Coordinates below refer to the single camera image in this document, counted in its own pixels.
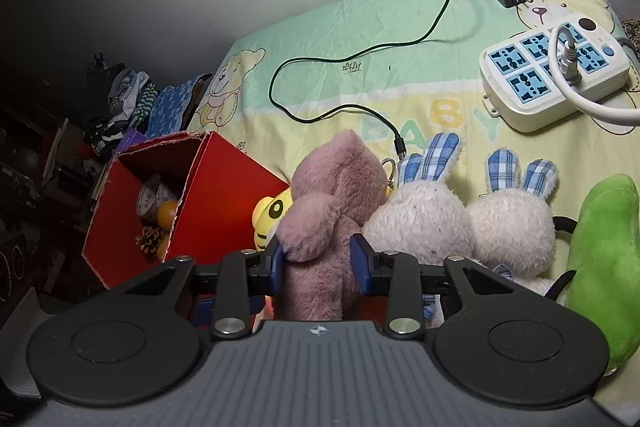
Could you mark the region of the yellow tiger plush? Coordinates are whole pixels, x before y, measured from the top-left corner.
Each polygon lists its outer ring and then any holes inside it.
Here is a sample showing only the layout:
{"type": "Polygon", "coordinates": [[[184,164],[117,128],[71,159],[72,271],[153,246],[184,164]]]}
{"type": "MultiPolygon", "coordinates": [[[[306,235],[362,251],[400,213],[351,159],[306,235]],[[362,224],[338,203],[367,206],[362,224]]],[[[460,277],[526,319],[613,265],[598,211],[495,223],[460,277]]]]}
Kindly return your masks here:
{"type": "Polygon", "coordinates": [[[288,187],[277,196],[265,196],[254,207],[252,225],[254,245],[264,251],[273,236],[278,223],[292,205],[291,189],[288,187]]]}

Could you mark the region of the white plush bunny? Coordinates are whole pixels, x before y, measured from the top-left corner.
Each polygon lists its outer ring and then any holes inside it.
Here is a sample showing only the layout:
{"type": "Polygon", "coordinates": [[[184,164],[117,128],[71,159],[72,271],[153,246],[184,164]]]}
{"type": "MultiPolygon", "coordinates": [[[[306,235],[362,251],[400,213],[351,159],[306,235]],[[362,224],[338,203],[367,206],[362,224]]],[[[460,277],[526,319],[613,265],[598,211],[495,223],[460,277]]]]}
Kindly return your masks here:
{"type": "Polygon", "coordinates": [[[392,193],[363,225],[362,234],[375,251],[400,251],[424,265],[473,254],[465,205],[446,184],[461,150],[457,133],[439,132],[422,153],[399,163],[392,193]]]}
{"type": "Polygon", "coordinates": [[[530,280],[552,265],[555,228],[549,198],[558,184],[552,161],[539,158],[524,169],[507,148],[486,162],[487,193],[466,207],[474,234],[475,259],[488,267],[507,267],[530,280]]]}

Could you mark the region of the pink plush bear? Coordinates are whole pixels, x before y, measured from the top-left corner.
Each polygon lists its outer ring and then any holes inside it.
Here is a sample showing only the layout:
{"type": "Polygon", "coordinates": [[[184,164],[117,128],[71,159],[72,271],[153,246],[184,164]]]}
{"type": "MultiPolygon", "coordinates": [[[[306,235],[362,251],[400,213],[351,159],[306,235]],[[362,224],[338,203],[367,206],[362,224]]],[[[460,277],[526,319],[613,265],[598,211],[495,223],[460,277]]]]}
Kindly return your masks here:
{"type": "Polygon", "coordinates": [[[380,161],[350,129],[302,160],[276,230],[285,254],[276,319],[338,321],[356,303],[349,239],[385,202],[386,186],[380,161]]]}

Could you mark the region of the green plush toy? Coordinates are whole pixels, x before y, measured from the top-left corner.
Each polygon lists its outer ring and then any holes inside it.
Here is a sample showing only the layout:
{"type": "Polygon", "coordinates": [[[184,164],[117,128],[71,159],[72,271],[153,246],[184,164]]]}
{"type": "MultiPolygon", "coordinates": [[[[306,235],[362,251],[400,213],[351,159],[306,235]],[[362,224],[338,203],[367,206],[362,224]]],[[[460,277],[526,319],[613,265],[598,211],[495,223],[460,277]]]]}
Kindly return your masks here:
{"type": "Polygon", "coordinates": [[[575,276],[565,306],[601,329],[613,373],[639,348],[639,191],[630,176],[614,174],[589,191],[567,268],[575,276]]]}

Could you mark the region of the red cardboard box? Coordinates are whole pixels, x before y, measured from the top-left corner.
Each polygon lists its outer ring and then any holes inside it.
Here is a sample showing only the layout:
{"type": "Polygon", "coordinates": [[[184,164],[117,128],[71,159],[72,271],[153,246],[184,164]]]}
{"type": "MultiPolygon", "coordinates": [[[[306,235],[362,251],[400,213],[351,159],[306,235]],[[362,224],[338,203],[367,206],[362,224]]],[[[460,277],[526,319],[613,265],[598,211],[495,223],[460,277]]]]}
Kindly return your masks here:
{"type": "Polygon", "coordinates": [[[287,185],[217,133],[178,133],[115,156],[96,203],[82,255],[105,288],[179,256],[200,265],[254,245],[252,213],[287,185]],[[137,240],[157,213],[140,209],[166,187],[177,204],[163,247],[145,254],[137,240]]]}

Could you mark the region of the orange gourd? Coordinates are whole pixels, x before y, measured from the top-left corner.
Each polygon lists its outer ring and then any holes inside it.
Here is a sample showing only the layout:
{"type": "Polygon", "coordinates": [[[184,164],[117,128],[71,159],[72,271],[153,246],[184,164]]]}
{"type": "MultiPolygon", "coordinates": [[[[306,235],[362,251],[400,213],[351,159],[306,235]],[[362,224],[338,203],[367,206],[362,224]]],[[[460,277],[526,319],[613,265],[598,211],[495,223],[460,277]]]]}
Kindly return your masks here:
{"type": "Polygon", "coordinates": [[[169,235],[176,219],[177,207],[178,202],[175,199],[171,199],[160,205],[157,210],[157,225],[162,232],[162,239],[160,240],[160,246],[157,247],[156,257],[160,261],[163,261],[166,257],[169,235]]]}

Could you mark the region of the pine cone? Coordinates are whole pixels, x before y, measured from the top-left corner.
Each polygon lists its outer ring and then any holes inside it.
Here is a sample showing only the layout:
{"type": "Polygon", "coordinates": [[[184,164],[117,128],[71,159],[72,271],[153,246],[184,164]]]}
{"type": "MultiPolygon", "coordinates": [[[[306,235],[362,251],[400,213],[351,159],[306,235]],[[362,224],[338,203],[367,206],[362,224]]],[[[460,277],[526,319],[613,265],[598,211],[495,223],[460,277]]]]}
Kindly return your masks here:
{"type": "Polygon", "coordinates": [[[136,244],[143,254],[156,256],[165,237],[166,233],[161,228],[151,225],[142,229],[141,234],[136,237],[136,244]]]}

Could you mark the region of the measuring tape roll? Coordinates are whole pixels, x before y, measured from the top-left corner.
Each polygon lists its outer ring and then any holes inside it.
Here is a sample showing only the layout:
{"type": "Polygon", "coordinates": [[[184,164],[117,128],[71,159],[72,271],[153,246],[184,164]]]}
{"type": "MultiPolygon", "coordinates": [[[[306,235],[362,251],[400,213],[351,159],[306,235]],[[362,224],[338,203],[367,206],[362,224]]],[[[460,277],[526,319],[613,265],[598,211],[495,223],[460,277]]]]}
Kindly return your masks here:
{"type": "Polygon", "coordinates": [[[145,183],[137,198],[137,216],[146,221],[155,221],[160,206],[175,198],[175,194],[162,182],[145,183]]]}

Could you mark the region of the blue white checkered towel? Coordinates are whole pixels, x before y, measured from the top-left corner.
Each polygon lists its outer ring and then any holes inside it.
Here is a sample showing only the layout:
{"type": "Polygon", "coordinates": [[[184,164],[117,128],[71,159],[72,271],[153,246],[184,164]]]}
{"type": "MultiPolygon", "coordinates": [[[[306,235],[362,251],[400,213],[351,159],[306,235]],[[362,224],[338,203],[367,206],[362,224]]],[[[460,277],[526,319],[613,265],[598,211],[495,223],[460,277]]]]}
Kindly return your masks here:
{"type": "Polygon", "coordinates": [[[212,77],[212,72],[206,72],[160,92],[152,107],[145,136],[155,139],[186,130],[212,77]]]}

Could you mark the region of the purple tissue pack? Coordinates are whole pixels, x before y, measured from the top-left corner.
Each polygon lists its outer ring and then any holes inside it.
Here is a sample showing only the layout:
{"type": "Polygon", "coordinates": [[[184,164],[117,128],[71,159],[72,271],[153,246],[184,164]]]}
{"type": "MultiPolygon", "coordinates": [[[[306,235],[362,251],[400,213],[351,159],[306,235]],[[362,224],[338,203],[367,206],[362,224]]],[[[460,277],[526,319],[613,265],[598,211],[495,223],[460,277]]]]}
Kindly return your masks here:
{"type": "Polygon", "coordinates": [[[125,150],[128,150],[128,148],[138,145],[145,140],[146,136],[143,133],[141,133],[137,129],[129,128],[124,133],[122,139],[119,141],[117,147],[115,148],[115,153],[118,154],[125,152],[125,150]]]}

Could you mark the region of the baby bear print mat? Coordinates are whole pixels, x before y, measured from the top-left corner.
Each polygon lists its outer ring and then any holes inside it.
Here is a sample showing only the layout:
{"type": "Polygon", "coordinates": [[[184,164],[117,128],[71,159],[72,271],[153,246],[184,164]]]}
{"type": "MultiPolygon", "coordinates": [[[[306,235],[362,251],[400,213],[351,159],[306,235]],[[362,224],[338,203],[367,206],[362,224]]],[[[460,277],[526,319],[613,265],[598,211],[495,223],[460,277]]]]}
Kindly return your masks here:
{"type": "Polygon", "coordinates": [[[450,176],[463,202],[486,191],[486,160],[497,148],[522,164],[555,163],[555,213],[576,217],[597,182],[639,174],[639,133],[574,114],[523,134],[483,104],[478,59],[488,46],[573,12],[593,15],[620,34],[610,0],[343,0],[236,40],[214,86],[229,86],[229,109],[202,102],[192,133],[216,132],[282,178],[314,147],[345,128],[378,157],[401,136],[421,152],[439,132],[463,148],[450,176]]]}

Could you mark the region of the pile of folded clothes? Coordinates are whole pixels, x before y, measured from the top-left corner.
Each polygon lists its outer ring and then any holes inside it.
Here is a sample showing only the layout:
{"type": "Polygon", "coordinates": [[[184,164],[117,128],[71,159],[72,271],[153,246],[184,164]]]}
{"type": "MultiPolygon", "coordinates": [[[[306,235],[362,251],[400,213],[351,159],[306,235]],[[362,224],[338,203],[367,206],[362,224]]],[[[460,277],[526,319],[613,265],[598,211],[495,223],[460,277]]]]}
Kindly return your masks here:
{"type": "Polygon", "coordinates": [[[107,161],[129,128],[145,134],[158,90],[146,72],[124,63],[108,65],[102,53],[88,65],[86,87],[85,141],[99,161],[107,161]]]}

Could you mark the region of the white power strip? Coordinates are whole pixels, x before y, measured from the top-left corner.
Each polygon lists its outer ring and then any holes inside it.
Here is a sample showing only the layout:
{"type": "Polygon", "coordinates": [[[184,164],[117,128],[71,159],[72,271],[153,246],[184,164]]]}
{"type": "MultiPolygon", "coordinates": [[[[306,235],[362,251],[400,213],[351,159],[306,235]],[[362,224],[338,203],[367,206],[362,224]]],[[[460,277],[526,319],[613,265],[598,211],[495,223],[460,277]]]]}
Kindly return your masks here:
{"type": "Polygon", "coordinates": [[[586,14],[573,13],[490,46],[480,54],[483,104],[492,117],[530,133],[577,112],[554,79],[558,69],[574,75],[566,87],[597,103],[627,83],[631,62],[611,31],[586,14]]]}

